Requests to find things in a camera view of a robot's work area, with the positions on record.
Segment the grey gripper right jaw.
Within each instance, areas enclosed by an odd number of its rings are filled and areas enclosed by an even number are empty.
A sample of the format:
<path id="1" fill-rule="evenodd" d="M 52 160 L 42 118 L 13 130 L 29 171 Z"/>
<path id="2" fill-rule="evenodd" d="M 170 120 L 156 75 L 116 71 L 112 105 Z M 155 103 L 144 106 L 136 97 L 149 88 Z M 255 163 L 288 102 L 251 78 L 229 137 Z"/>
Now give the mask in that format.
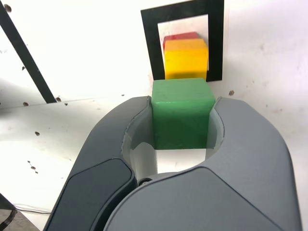
<path id="1" fill-rule="evenodd" d="M 204 162 L 131 192 L 107 231 L 300 231 L 294 169 L 278 130 L 247 103 L 220 98 Z"/>

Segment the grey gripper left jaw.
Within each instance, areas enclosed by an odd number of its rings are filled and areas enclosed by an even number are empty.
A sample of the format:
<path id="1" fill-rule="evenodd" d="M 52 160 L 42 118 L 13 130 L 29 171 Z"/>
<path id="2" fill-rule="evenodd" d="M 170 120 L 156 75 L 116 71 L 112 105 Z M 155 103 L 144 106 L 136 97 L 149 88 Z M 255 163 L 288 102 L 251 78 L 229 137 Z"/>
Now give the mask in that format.
<path id="1" fill-rule="evenodd" d="M 45 226 L 101 231 L 138 181 L 157 173 L 151 97 L 131 98 L 92 129 Z"/>

